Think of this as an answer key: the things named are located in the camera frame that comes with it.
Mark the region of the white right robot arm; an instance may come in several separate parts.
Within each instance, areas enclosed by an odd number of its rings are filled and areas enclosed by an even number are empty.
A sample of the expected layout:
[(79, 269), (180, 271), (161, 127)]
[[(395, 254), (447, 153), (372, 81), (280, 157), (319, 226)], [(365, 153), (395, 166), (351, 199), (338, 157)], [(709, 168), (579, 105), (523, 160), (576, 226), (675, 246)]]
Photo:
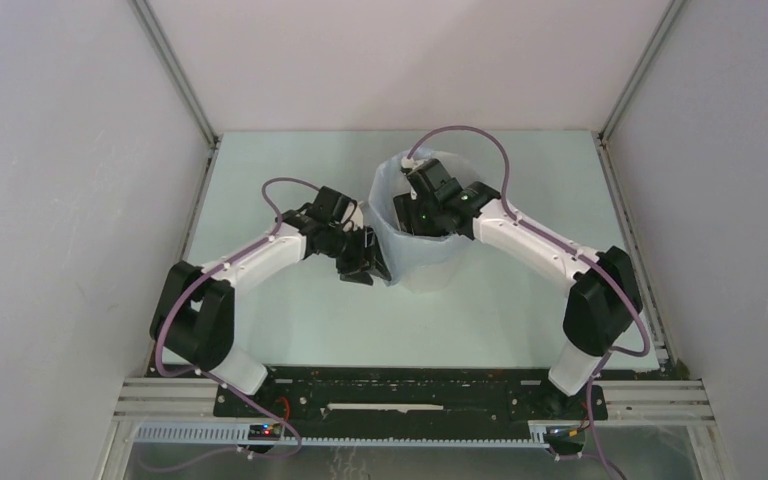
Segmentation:
[(582, 403), (581, 390), (616, 350), (616, 341), (641, 322), (642, 300), (630, 256), (557, 235), (513, 209), (499, 191), (476, 181), (462, 186), (440, 160), (404, 158), (399, 170), (410, 191), (396, 199), (397, 216), (411, 233), (457, 235), (494, 247), (560, 287), (567, 299), (560, 356), (541, 392), (545, 411), (566, 418)]

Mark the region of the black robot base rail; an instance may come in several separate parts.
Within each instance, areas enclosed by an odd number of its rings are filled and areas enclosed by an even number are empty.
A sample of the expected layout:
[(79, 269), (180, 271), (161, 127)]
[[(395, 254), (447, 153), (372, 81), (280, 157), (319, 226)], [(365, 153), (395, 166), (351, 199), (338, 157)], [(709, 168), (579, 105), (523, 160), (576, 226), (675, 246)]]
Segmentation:
[(607, 419), (595, 386), (567, 397), (534, 368), (271, 366), (253, 400), (302, 437), (529, 439), (541, 422)]

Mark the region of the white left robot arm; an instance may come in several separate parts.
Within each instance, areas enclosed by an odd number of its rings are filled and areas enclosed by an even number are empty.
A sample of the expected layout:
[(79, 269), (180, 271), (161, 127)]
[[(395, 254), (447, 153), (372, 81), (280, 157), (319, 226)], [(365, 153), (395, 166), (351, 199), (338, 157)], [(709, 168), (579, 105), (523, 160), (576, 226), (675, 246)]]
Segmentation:
[(264, 382), (266, 367), (235, 343), (235, 304), (312, 255), (333, 259), (344, 282), (372, 285), (392, 278), (359, 202), (319, 187), (313, 201), (278, 214), (263, 237), (240, 251), (203, 265), (180, 261), (170, 268), (150, 326), (156, 354), (171, 351), (193, 370), (239, 390), (237, 402), (250, 415), (268, 414), (276, 390)]

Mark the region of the white octagonal trash bin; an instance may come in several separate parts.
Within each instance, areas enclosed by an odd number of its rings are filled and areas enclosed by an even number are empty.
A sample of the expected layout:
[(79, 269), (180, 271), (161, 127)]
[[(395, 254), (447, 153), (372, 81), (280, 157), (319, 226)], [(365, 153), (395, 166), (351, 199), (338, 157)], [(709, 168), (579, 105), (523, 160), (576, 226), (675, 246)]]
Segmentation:
[(462, 236), (396, 236), (382, 242), (382, 252), (392, 280), (416, 294), (442, 290), (453, 279), (472, 241)]

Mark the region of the light blue plastic trash bag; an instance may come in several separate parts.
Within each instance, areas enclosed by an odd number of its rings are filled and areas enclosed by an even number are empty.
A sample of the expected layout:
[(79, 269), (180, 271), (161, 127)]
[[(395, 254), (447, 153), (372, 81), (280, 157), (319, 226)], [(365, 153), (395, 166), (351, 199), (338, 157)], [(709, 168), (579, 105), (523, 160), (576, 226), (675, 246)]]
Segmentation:
[(370, 193), (362, 208), (364, 222), (374, 230), (390, 272), (389, 286), (416, 294), (444, 289), (458, 271), (471, 241), (463, 236), (418, 236), (402, 231), (393, 199), (408, 194), (410, 186), (401, 172), (400, 152), (376, 169)]

